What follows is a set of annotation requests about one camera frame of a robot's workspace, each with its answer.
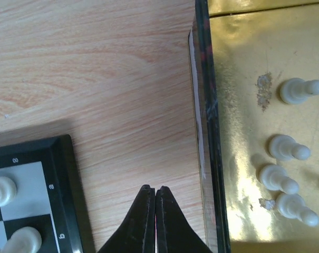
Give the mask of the gold metal tin tray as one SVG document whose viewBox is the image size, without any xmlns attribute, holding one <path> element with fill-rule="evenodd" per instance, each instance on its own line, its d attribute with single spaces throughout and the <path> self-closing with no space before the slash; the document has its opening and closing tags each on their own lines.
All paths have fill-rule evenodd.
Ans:
<svg viewBox="0 0 319 253">
<path fill-rule="evenodd" d="M 196 1 L 189 33 L 206 244 L 213 252 L 319 252 L 310 227 L 276 209 L 282 191 L 259 181 L 269 164 L 299 184 L 319 216 L 319 95 L 287 104 L 281 85 L 319 80 L 319 1 Z M 279 161 L 270 140 L 307 146 Z"/>
</svg>

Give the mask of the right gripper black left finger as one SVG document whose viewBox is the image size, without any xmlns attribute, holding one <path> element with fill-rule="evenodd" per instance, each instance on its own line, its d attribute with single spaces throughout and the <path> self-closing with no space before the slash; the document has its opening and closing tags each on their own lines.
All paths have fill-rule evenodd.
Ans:
<svg viewBox="0 0 319 253">
<path fill-rule="evenodd" d="M 124 220 L 98 253 L 155 251 L 155 189 L 143 185 Z"/>
</svg>

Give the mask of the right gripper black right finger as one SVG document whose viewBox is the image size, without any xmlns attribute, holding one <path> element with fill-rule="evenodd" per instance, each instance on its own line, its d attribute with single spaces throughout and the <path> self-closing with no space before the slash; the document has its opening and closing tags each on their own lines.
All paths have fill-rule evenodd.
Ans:
<svg viewBox="0 0 319 253">
<path fill-rule="evenodd" d="M 211 252 L 189 225 L 169 187 L 156 193 L 157 250 L 165 253 Z"/>
</svg>

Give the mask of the black white chess board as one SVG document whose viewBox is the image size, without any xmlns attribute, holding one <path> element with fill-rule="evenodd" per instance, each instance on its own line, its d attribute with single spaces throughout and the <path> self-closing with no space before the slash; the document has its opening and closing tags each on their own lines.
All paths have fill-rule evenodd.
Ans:
<svg viewBox="0 0 319 253">
<path fill-rule="evenodd" d="M 70 135 L 0 147 L 0 177 L 17 188 L 0 207 L 0 250 L 15 231 L 33 227 L 40 252 L 95 252 Z"/>
</svg>

